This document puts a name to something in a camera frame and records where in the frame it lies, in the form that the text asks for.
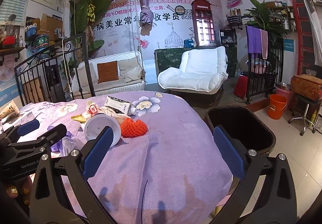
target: blue gripper pad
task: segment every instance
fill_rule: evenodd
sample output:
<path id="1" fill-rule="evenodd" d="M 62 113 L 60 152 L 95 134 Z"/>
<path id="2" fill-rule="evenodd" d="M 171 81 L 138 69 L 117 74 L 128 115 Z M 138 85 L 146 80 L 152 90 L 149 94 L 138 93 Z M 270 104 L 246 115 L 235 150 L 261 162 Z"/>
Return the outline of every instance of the blue gripper pad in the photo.
<path id="1" fill-rule="evenodd" d="M 84 179 L 87 180 L 90 177 L 94 177 L 99 165 L 101 164 L 103 158 L 105 157 L 108 149 L 110 148 L 113 142 L 113 130 L 108 128 L 105 132 L 101 132 L 97 137 L 99 138 L 95 143 L 94 147 L 88 153 L 86 158 L 84 159 L 84 170 L 83 176 Z"/>
<path id="2" fill-rule="evenodd" d="M 213 132 L 214 141 L 232 175 L 242 180 L 245 176 L 244 160 L 226 134 L 228 133 L 224 132 L 219 126 L 215 127 Z"/>
<path id="3" fill-rule="evenodd" d="M 34 119 L 30 122 L 27 122 L 26 124 L 23 124 L 19 127 L 19 129 L 17 130 L 17 133 L 19 136 L 24 136 L 27 135 L 28 133 L 36 130 L 37 128 L 39 128 L 39 121 Z"/>

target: blue sign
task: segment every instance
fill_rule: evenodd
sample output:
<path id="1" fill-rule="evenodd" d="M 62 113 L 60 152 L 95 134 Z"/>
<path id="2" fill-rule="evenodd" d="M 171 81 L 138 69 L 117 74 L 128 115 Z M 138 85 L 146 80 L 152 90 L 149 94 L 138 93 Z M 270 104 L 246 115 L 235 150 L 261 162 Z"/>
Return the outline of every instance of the blue sign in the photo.
<path id="1" fill-rule="evenodd" d="M 285 51 L 294 52 L 294 40 L 284 38 L 283 43 Z"/>
<path id="2" fill-rule="evenodd" d="M 2 90 L 0 93 L 0 106 L 19 96 L 17 84 Z"/>

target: purple tablecloth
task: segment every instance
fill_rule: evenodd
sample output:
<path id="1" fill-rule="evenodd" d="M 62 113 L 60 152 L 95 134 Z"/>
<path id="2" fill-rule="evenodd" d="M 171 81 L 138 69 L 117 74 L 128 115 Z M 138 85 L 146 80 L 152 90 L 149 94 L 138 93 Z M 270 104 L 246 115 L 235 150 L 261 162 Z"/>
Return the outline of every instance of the purple tablecloth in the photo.
<path id="1" fill-rule="evenodd" d="M 131 91 L 111 96 L 136 103 L 149 99 L 152 106 L 133 116 L 144 121 L 149 131 L 141 137 L 121 138 L 88 180 L 104 207 L 119 224 L 202 222 L 226 196 L 232 177 L 207 125 L 187 102 L 174 95 Z M 63 111 L 65 102 L 23 107 L 32 110 L 41 125 L 20 141 L 35 139 L 48 126 L 63 123 L 81 149 L 84 134 L 78 131 L 80 123 L 70 117 L 83 113 L 87 100 L 101 107 L 106 96 L 68 102 L 77 105 L 70 105 L 67 112 Z M 68 180 L 63 180 L 75 212 L 84 215 Z"/>

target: brown pillow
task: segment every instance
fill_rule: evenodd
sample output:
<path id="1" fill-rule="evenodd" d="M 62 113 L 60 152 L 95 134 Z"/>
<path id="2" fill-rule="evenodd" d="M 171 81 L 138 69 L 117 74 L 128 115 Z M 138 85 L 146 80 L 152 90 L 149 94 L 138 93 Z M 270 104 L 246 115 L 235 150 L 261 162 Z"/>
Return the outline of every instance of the brown pillow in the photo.
<path id="1" fill-rule="evenodd" d="M 119 79 L 117 61 L 98 63 L 97 71 L 99 74 L 99 81 L 97 84 L 107 81 L 116 81 Z"/>

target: beige cushion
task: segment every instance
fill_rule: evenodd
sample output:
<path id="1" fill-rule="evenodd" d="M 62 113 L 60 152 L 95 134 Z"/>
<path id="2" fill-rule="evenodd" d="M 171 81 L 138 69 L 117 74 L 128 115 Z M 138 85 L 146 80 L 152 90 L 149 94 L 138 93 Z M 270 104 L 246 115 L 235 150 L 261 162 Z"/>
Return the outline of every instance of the beige cushion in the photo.
<path id="1" fill-rule="evenodd" d="M 94 84 L 94 83 L 96 83 L 98 81 L 98 78 L 96 76 L 96 72 L 94 70 L 93 64 L 89 63 L 89 65 L 90 65 L 92 81 L 93 81 L 93 84 Z M 78 67 L 77 72 L 78 72 L 78 77 L 79 77 L 79 83 L 81 85 L 80 87 L 81 88 L 87 87 L 89 85 L 89 83 L 88 83 L 88 79 L 87 79 L 85 65 L 83 65 L 81 67 Z"/>
<path id="2" fill-rule="evenodd" d="M 119 69 L 120 69 L 120 76 L 122 79 L 125 78 L 125 74 L 135 68 L 139 62 L 137 60 L 137 57 L 131 58 L 131 59 L 124 59 L 124 60 L 119 60 L 118 61 L 119 64 Z"/>
<path id="3" fill-rule="evenodd" d="M 135 68 L 130 69 L 125 74 L 125 82 L 137 81 L 142 78 L 142 68 L 137 65 Z"/>

